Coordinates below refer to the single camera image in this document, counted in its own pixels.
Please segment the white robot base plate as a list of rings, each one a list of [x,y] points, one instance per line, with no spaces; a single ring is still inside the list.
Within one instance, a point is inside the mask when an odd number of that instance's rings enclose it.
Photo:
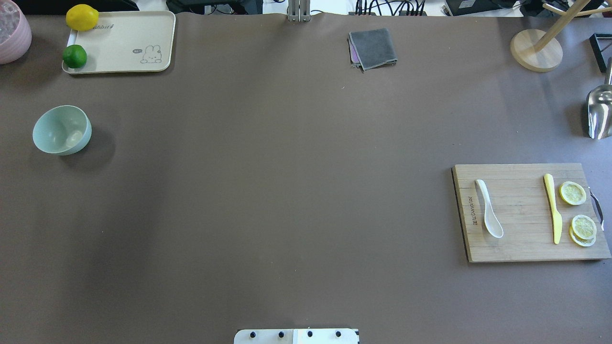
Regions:
[[[234,344],[359,344],[358,329],[294,328],[243,329],[237,331]]]

